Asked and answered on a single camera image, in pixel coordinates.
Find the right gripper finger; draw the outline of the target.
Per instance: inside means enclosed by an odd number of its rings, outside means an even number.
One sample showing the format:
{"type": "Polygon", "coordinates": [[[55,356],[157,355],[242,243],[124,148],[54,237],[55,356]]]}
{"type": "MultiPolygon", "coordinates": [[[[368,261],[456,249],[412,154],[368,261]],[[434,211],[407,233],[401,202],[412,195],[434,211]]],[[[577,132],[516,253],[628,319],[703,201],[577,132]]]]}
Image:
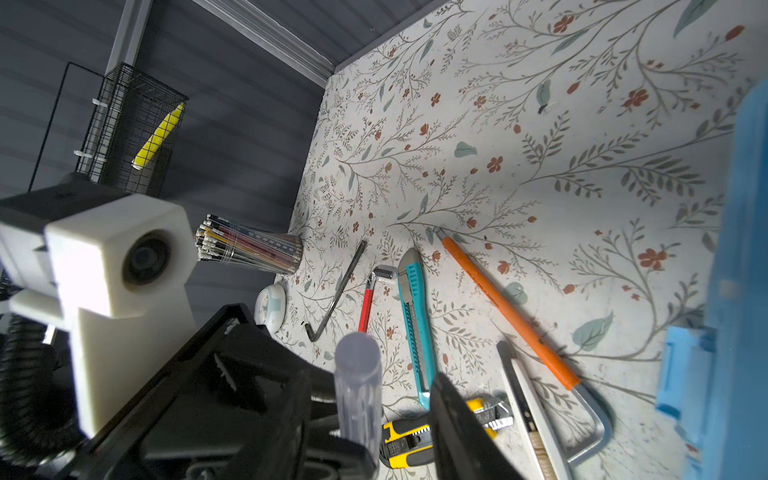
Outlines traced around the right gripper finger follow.
{"type": "Polygon", "coordinates": [[[438,479],[523,478],[443,373],[432,382],[429,426],[438,479]]]}

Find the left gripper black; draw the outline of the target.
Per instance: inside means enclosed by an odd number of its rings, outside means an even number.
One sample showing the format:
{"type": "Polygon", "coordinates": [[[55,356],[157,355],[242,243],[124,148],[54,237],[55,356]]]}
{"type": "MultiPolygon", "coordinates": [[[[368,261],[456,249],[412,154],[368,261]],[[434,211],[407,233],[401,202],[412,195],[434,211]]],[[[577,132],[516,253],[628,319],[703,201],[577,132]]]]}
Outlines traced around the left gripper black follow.
{"type": "Polygon", "coordinates": [[[371,479],[333,375],[222,307],[62,470],[65,479],[371,479]]]}

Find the yellow black utility knife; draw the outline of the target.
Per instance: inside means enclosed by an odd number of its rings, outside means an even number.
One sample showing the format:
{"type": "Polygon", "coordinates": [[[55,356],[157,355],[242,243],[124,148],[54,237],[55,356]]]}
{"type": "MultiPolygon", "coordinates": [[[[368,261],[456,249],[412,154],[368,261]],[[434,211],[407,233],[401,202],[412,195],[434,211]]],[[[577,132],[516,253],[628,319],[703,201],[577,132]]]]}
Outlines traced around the yellow black utility knife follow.
{"type": "MultiPolygon", "coordinates": [[[[479,397],[466,402],[491,439],[514,424],[510,405],[498,397],[479,397]]],[[[424,466],[434,462],[433,441],[426,414],[398,419],[382,426],[381,463],[390,469],[424,466]]]]}

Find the black marker pen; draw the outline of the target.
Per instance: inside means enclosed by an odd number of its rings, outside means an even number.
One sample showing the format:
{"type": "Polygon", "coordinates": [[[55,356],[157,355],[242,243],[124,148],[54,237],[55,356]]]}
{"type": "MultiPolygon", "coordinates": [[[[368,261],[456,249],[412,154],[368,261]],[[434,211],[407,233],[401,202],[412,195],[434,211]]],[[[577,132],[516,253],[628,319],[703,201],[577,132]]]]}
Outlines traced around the black marker pen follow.
{"type": "Polygon", "coordinates": [[[571,469],[559,446],[533,383],[523,363],[505,341],[496,344],[507,395],[512,402],[515,422],[523,437],[537,479],[572,479],[571,469]]]}

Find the clear handled screwdriver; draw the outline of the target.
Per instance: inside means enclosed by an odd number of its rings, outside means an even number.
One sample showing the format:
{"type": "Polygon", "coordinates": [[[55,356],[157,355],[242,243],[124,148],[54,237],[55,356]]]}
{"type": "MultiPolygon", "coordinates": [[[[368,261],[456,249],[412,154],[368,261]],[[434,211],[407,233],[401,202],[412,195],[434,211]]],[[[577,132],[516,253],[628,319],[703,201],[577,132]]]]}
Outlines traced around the clear handled screwdriver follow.
{"type": "Polygon", "coordinates": [[[344,336],[335,350],[335,396],[340,435],[363,446],[378,464],[382,439],[382,364],[376,341],[366,333],[344,336]]]}

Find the teal utility knife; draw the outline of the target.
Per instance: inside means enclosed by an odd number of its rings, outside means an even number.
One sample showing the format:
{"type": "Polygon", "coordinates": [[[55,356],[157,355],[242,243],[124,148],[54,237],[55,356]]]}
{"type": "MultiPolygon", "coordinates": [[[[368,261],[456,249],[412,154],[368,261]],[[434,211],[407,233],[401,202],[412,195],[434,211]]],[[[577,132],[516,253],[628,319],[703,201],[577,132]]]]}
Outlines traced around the teal utility knife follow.
{"type": "Polygon", "coordinates": [[[415,377],[417,398],[430,408],[430,389],[438,373],[427,308],[427,289],[419,251],[412,247],[397,267],[397,283],[415,377]]]}

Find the blue plastic tool box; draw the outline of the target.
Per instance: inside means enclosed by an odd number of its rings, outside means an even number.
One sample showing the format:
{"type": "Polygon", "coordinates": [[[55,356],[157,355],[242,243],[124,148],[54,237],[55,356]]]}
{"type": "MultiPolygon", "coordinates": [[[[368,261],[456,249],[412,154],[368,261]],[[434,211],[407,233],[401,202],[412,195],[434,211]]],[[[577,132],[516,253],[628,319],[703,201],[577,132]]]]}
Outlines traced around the blue plastic tool box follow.
{"type": "Polygon", "coordinates": [[[702,326],[667,331],[656,409],[675,420],[685,479],[767,476],[767,84],[736,115],[702,326]]]}

